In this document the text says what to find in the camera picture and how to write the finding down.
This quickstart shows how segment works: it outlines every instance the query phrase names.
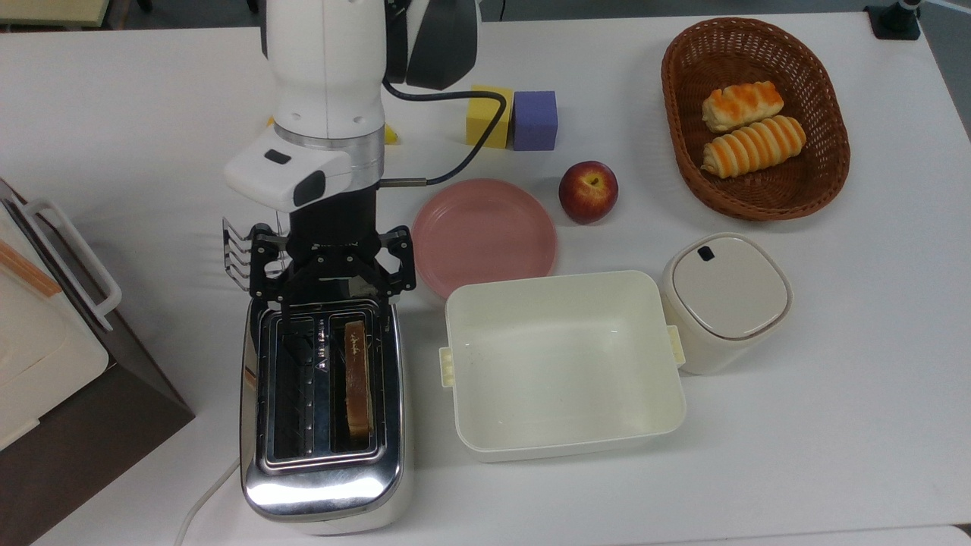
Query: purple cube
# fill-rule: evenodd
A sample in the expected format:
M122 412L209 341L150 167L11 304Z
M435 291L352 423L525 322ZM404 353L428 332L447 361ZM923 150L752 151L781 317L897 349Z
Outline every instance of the purple cube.
M552 150L557 126L555 92L516 91L513 97L513 150Z

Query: bread roll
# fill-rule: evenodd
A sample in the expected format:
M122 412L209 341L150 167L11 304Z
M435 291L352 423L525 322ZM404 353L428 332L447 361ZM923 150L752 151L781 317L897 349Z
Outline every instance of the bread roll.
M775 116L706 144L701 168L719 178L741 176L799 155L805 144L799 121Z
M771 118L783 109L783 97L772 82L730 85L715 89L701 103L701 118L716 133Z

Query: brown box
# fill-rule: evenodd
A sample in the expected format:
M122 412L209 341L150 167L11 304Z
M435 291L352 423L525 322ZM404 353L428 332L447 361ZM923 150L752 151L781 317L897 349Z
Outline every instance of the brown box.
M0 201L12 200L23 202L0 180ZM42 229L85 289L97 293L64 240L49 224L42 223ZM114 329L102 328L69 289L48 251L35 248L105 347L109 363L0 451L0 546L35 541L193 417L121 315L111 312L107 319Z

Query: black cable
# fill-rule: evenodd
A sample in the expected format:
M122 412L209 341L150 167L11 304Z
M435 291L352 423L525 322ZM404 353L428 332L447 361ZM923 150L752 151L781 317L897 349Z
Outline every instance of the black cable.
M396 184L395 183L395 181L399 181L399 182L414 181L416 179L381 179L379 181L379 184L381 184L379 188L388 187L388 186L434 186L436 184L441 184L444 181L455 176L456 174L461 172L462 169L468 166L468 164L472 161L472 159L476 156L476 154L479 153L479 150L481 150L482 147L486 144L486 139L488 139L488 136L492 134L492 129L494 129L495 126L499 123L499 120L502 118L502 114L506 111L506 106L507 106L506 97L493 91L451 91L447 93L425 93L421 95L415 95L412 93L406 93L404 91L395 89L394 87L391 86L391 82L389 82L387 78L385 78L382 84L385 86L385 89L387 89L387 92L391 93L392 96L402 100L410 100L415 102L431 102L431 101L438 101L438 100L453 100L453 99L460 99L460 98L490 98L492 100L499 101L499 108L495 111L495 116L493 116L492 120L488 123L488 126L485 128L485 132L483 133L483 135L479 137L479 142L477 142L476 145L472 147L472 151L469 152L469 154L465 156L465 159L462 159L462 162L459 163L458 166L456 166L454 169L452 169L451 171L445 173L444 175L438 178L427 180L424 182L424 184Z

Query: red apple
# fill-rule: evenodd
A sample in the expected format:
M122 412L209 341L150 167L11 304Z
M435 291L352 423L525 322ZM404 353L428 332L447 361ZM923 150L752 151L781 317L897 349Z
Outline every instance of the red apple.
M617 177L600 161L570 167L559 181L559 204L576 223L596 222L617 204Z

